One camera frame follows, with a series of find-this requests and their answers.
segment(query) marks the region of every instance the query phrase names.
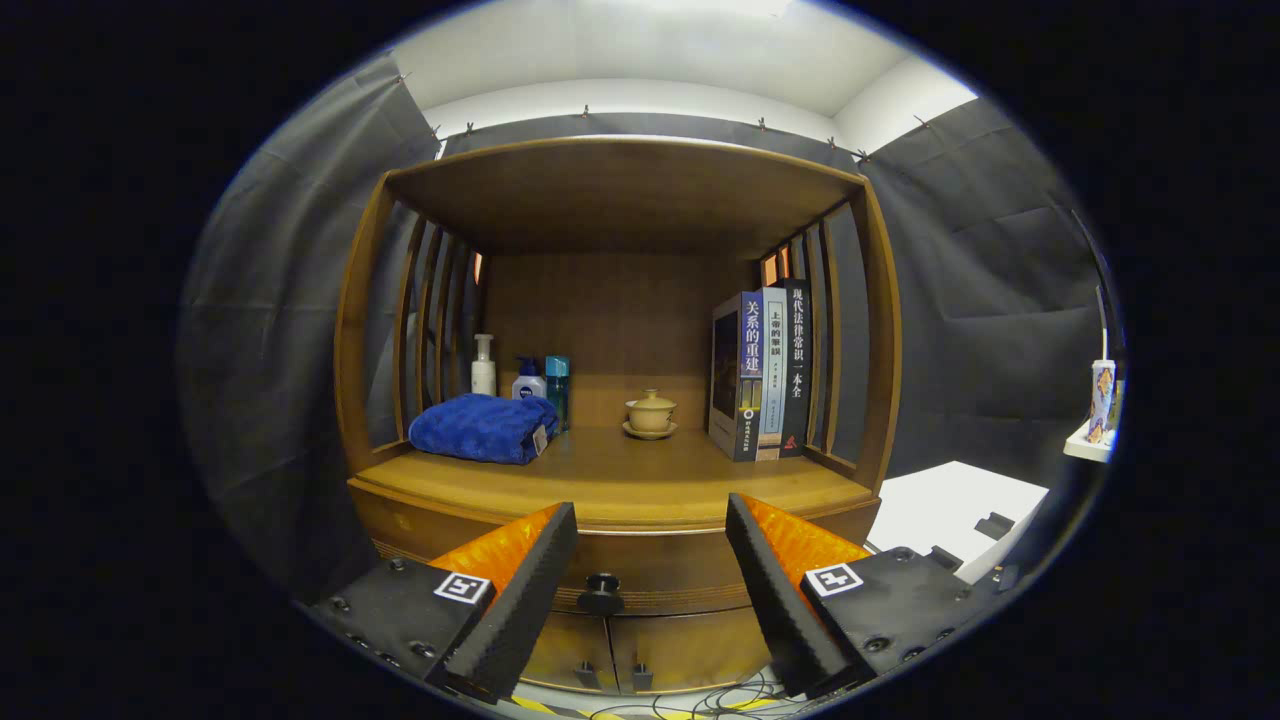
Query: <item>folded towel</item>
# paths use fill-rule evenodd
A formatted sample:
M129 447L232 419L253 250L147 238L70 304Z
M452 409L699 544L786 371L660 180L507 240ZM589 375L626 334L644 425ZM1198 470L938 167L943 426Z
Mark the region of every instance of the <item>folded towel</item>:
M422 452L467 460L526 465L538 457L534 433L556 434L556 407L541 397L507 400L467 393L429 407L408 427L408 442Z

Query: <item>saucer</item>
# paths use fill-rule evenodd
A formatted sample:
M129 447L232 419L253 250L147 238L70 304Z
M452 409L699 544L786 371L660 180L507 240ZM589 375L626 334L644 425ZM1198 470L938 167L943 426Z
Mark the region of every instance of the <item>saucer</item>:
M627 420L627 421L622 423L623 432L626 432L631 437L640 438L640 439L662 439L662 438L669 436L671 433L676 432L677 428L680 428L680 425L677 425L676 423L671 423L669 425L667 425L666 430L644 432L644 430L637 430L637 429L632 428L631 427L631 420Z

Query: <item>white table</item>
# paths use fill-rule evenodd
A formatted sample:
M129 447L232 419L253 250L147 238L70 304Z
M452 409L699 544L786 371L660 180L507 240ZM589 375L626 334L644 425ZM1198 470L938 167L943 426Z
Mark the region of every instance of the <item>white table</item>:
M975 583L1009 555L1048 489L951 461L886 479L868 541L881 551L910 547L927 555L938 546L961 560L956 577ZM998 512L1014 521L998 541L974 529Z

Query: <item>wooden back panel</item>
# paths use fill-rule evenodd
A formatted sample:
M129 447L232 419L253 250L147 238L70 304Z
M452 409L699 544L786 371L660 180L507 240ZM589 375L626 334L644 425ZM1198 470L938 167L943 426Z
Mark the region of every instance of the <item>wooden back panel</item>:
M516 355L570 359L570 427L617 427L646 387L678 404L673 420L707 427L712 310L753 290L753 263L732 256L548 254L485 258L485 332L498 393Z

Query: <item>towel label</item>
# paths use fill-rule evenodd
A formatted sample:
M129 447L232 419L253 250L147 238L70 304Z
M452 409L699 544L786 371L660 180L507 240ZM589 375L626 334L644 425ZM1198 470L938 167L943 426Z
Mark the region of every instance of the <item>towel label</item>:
M547 450L547 425L538 425L538 429L534 430L534 450L538 451L538 455Z

